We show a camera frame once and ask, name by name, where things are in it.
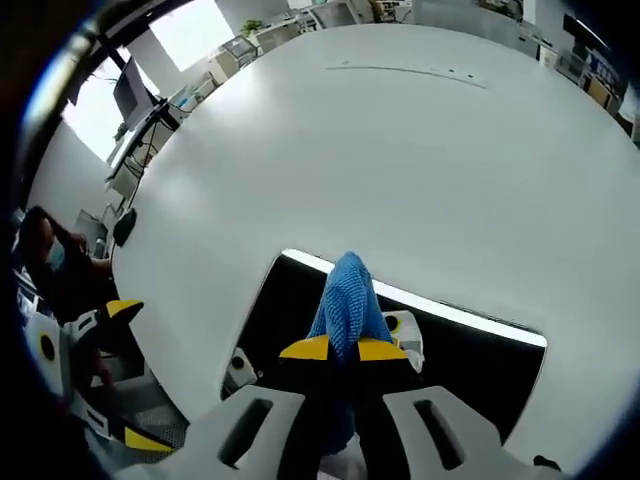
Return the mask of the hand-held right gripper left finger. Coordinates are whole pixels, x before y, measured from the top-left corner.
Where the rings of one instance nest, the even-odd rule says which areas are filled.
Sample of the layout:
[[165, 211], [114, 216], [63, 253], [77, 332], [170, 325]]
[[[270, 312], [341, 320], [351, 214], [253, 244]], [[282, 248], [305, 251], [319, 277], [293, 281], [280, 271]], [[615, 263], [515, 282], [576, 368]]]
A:
[[184, 445], [119, 479], [313, 479], [350, 440], [350, 408], [326, 335], [299, 340], [274, 371], [187, 429]]

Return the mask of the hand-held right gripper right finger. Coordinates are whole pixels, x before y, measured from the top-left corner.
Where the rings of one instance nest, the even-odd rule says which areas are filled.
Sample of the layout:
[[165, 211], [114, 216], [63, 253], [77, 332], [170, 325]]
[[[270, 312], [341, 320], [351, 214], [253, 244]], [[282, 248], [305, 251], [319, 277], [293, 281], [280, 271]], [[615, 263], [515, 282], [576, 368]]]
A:
[[441, 386], [418, 386], [407, 354], [372, 338], [357, 343], [358, 413], [369, 469], [389, 478], [548, 479], [550, 469], [503, 448], [497, 428]]

